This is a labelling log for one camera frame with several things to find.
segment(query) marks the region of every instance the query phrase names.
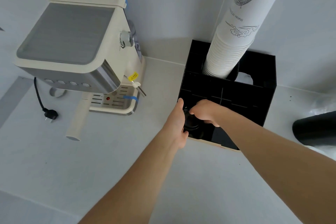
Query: person's right arm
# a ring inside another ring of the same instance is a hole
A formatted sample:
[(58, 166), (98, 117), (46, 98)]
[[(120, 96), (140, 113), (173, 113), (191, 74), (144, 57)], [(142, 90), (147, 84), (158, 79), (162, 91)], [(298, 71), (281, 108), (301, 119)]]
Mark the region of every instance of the person's right arm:
[(336, 162), (208, 100), (191, 108), (220, 126), (255, 170), (304, 223), (336, 223)]

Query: gray top panel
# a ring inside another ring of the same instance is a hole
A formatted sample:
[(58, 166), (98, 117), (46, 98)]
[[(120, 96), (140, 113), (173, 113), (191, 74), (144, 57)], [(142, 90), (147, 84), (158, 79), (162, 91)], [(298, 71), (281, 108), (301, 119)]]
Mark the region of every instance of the gray top panel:
[(114, 8), (50, 3), (16, 55), (86, 65), (97, 55)]

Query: person's left hand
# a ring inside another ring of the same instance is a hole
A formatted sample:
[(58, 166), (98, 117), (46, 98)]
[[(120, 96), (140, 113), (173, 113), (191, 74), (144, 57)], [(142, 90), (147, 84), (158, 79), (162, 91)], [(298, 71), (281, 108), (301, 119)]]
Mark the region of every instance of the person's left hand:
[(180, 149), (186, 145), (189, 134), (188, 131), (183, 132), (184, 121), (183, 99), (179, 98), (161, 131), (172, 140), (176, 140)]

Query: black cylinder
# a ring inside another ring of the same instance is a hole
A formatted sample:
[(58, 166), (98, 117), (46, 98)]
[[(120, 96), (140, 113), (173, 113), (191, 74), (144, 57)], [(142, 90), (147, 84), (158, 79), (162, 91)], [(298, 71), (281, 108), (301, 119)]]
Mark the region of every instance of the black cylinder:
[(336, 111), (296, 120), (292, 129), (304, 145), (336, 145)]

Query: yellow tag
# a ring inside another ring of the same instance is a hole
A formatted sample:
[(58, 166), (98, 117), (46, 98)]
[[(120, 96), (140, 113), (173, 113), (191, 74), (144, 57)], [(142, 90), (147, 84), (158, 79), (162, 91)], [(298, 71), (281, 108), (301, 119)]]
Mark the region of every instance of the yellow tag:
[(130, 81), (134, 81), (138, 76), (139, 74), (137, 72), (134, 72), (131, 76), (128, 77), (128, 79)]

